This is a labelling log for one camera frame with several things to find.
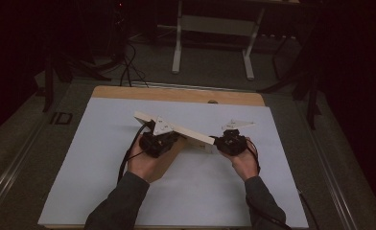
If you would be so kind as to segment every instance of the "white metal leg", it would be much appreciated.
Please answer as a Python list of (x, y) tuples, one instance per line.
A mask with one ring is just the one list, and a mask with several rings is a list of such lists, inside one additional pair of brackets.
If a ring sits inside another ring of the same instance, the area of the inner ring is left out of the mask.
[(176, 20), (176, 50), (174, 51), (173, 74), (179, 73), (179, 64), (181, 63), (181, 17), (182, 1), (178, 1), (178, 18)]
[(245, 63), (246, 76), (250, 81), (254, 80), (253, 68), (251, 67), (250, 53), (253, 49), (254, 41), (256, 40), (257, 33), (259, 31), (260, 23), (264, 15), (265, 9), (262, 8), (257, 17), (257, 21), (254, 22), (253, 30), (251, 32), (250, 42), (248, 43), (247, 49), (243, 51), (243, 61)]

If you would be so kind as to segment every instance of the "gray sleeve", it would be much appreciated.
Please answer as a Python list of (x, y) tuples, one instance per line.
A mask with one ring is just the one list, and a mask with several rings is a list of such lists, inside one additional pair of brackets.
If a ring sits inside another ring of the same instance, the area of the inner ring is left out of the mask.
[(263, 230), (284, 229), (261, 216), (261, 214), (267, 214), (281, 222), (286, 221), (286, 214), (278, 207), (262, 178), (260, 176), (249, 178), (245, 181), (245, 187), (252, 228)]
[(126, 172), (107, 199), (86, 220), (86, 230), (133, 229), (140, 206), (150, 184)]

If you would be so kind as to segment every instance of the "dark long sleeve shirt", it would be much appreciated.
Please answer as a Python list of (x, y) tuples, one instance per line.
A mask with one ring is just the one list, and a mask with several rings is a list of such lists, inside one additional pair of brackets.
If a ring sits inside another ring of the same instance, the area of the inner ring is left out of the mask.
[[(137, 175), (126, 172), (98, 207), (89, 215), (85, 230), (129, 230), (133, 229), (140, 206), (149, 190), (150, 184)], [(277, 206), (269, 189), (259, 176), (245, 182), (247, 200), (252, 206), (275, 219), (285, 222), (284, 211)], [(282, 229), (274, 223), (260, 217), (251, 208), (250, 220), (253, 229)]]

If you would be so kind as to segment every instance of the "floor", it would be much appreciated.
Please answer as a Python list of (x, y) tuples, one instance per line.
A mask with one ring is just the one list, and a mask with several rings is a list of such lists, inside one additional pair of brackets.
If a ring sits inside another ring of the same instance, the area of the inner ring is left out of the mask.
[[(261, 37), (256, 41), (250, 56), (254, 81), (245, 77), (240, 50), (217, 46), (205, 49), (190, 40), (184, 42), (180, 73), (174, 75), (170, 40), (165, 37), (155, 44), (132, 41), (136, 52), (130, 69), (131, 85), (255, 92), (277, 82), (270, 61), (279, 44), (276, 39)], [(295, 41), (283, 49), (277, 60), (279, 72), (288, 69), (298, 50)], [(131, 46), (128, 54), (133, 56)], [(0, 127), (0, 179), (10, 179), (2, 181), (8, 189), (0, 195), (0, 230), (45, 229), (37, 225), (37, 220), (90, 95), (96, 85), (119, 85), (124, 69), (119, 66), (103, 72), (112, 78), (105, 82), (74, 70), (72, 83), (56, 80), (55, 102), (49, 112), (42, 113), (44, 99), (33, 96)], [(42, 82), (43, 73), (35, 77)], [(307, 200), (303, 205), (309, 229), (376, 229), (376, 199), (324, 94), (319, 93), (317, 101), (317, 129), (311, 130), (305, 120), (307, 99), (294, 101), (293, 88), (289, 85), (263, 97), (272, 111), (295, 183)], [(54, 112), (72, 113), (72, 122), (66, 126), (50, 124)], [(18, 167), (12, 166), (14, 159), (21, 162)]]

